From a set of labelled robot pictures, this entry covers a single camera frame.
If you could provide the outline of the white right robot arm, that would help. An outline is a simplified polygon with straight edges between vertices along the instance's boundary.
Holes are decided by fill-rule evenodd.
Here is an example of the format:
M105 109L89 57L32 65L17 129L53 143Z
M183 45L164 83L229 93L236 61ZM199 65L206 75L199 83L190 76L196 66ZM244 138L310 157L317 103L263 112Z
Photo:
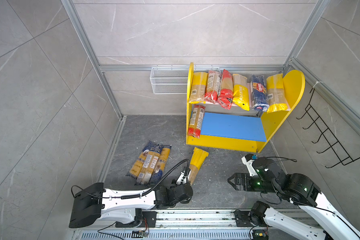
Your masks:
M318 228L299 222L257 201L249 211L247 220L254 227L274 227L299 240L360 240L357 230L334 208L320 188L302 174L285 174L269 167L253 173L235 173L228 183L237 191L275 193L309 214Z

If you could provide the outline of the long yellow spaghetti bag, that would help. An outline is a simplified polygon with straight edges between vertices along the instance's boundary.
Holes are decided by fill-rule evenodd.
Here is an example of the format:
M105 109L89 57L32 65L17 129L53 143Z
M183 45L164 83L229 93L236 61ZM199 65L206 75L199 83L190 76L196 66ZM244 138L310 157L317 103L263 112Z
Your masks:
M267 78L268 113L289 111L290 107L285 97L283 74L276 74Z

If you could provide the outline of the red clear spaghetti bag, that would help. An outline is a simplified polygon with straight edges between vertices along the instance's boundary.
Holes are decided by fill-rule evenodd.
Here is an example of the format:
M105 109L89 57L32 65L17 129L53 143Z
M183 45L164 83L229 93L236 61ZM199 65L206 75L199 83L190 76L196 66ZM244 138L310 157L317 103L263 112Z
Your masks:
M205 107L201 105L195 105L190 118L188 136L197 139L200 138L204 115L205 115Z

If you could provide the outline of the yellow topped spaghetti bag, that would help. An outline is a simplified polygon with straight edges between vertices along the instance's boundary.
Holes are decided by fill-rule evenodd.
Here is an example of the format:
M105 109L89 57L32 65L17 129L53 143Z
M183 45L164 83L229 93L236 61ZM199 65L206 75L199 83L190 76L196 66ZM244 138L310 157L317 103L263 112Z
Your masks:
M205 72L194 73L192 85L191 85L190 97L189 97L190 104L198 104L204 101L207 80L208 80L208 73Z

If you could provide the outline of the blue clear spaghetti bag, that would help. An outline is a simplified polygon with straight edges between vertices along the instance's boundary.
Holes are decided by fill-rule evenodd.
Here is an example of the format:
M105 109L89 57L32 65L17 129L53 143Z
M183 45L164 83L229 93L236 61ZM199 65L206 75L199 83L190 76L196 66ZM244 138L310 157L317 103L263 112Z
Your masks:
M146 156L142 169L138 175L136 184L137 185L148 185L151 176L153 174L154 168L159 160L163 145L155 144L153 145Z

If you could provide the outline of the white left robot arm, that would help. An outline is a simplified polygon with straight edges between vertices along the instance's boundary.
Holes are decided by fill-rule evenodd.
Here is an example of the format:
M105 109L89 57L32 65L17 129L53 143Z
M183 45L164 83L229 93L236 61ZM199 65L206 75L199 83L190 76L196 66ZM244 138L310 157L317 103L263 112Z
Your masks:
M157 186L138 191L117 191L95 183L73 194L70 229L88 227L96 221L114 221L122 226L136 226L143 221L143 210L165 210L187 204L193 197L190 184Z

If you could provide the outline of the blue Barilla spaghetti box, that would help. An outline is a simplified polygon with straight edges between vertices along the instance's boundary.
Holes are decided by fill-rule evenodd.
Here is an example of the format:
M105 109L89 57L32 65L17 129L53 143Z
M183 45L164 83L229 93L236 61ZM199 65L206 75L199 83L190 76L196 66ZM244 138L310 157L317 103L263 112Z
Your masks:
M268 92L264 76L252 75L251 92L253 110L267 112L269 109Z

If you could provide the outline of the blue Ankara spaghetti bag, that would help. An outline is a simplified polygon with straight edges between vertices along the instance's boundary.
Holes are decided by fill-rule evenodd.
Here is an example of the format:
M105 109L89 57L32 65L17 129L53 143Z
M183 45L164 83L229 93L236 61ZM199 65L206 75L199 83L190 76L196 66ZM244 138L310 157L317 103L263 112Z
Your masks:
M140 153L139 157L137 158L137 160L135 161L135 163L133 164L133 166L127 173L127 177L132 177L134 179L138 178L139 173L140 173L141 169L143 168L144 162L147 158L149 151L154 150L157 145L158 144L153 141L148 141L148 143L146 144L146 146L143 148L142 152Z

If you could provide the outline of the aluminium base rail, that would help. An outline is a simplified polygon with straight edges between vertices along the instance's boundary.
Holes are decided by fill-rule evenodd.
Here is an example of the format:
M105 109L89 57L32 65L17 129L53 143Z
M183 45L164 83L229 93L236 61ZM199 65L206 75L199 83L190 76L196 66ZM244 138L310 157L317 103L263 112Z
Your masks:
M139 227L117 228L112 221L100 221L73 231L72 240L248 240L253 232L269 240L291 240L274 227L253 227L246 220L248 209L143 211Z

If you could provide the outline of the yellow Pastatime spaghetti bag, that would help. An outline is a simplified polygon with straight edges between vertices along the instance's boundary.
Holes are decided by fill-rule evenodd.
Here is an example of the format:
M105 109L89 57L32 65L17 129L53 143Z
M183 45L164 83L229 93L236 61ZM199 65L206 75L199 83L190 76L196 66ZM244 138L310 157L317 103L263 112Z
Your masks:
M239 74L233 74L233 103L245 111L250 110L248 79Z

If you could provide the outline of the red labelled spaghetti bag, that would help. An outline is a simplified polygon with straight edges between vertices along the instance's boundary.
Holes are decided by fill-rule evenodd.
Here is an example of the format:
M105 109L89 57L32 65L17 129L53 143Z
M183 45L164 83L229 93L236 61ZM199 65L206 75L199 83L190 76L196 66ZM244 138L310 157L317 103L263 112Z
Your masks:
M218 71L209 70L204 101L215 104L218 100L222 74Z

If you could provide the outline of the short yellow spaghetti bag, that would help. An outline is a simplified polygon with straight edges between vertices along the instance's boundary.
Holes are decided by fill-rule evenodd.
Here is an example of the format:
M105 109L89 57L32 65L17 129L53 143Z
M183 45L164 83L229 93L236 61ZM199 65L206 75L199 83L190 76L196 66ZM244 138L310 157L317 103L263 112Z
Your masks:
M189 183L192 185L195 181L195 178L203 165L205 159L209 156L209 153L199 149L194 148L193 155L190 162L190 173L189 173Z

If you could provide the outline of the yellow shelf with coloured boards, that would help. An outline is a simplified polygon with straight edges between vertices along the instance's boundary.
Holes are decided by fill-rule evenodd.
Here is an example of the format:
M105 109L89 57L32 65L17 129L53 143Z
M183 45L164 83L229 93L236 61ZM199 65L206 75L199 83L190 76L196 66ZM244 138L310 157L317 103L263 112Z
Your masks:
M200 138L186 136L186 144L260 153L300 102L305 90L305 76L292 70L284 78L290 111L263 113L260 118L205 113Z

